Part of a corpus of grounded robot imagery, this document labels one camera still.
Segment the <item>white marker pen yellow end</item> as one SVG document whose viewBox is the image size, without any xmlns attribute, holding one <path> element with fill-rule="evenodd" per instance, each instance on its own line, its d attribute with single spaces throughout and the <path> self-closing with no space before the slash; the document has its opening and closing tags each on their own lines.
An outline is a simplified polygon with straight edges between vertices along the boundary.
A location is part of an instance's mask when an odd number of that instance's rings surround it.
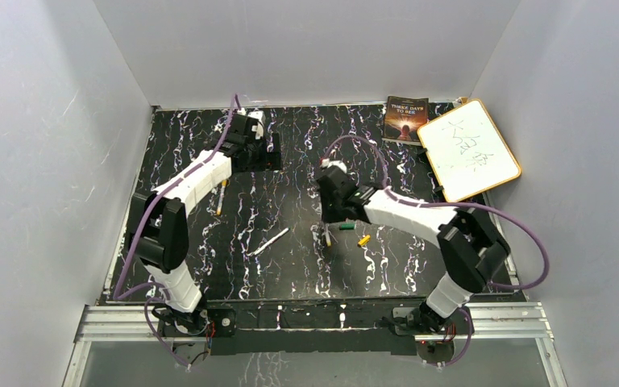
<svg viewBox="0 0 619 387">
<path fill-rule="evenodd" d="M 332 242 L 331 242 L 331 237 L 330 237 L 330 228 L 329 228 L 329 224 L 328 223 L 324 223 L 322 225 L 322 229 L 323 229 L 323 237 L 324 237 L 324 241 L 327 247 L 331 247 L 332 246 Z"/>
</svg>

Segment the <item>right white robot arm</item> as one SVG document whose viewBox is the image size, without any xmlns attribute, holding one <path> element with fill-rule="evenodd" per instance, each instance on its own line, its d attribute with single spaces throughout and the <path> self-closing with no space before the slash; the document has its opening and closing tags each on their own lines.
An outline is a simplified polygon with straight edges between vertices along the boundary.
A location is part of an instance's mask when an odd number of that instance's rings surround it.
<svg viewBox="0 0 619 387">
<path fill-rule="evenodd" d="M 433 334 L 452 325 L 453 313 L 487 288 L 510 253 L 495 224 L 473 203 L 431 204 L 376 184 L 358 185 L 341 161 L 324 160 L 316 183 L 324 223 L 350 219 L 392 227 L 440 251 L 445 273 L 418 311 L 422 325 Z"/>
</svg>

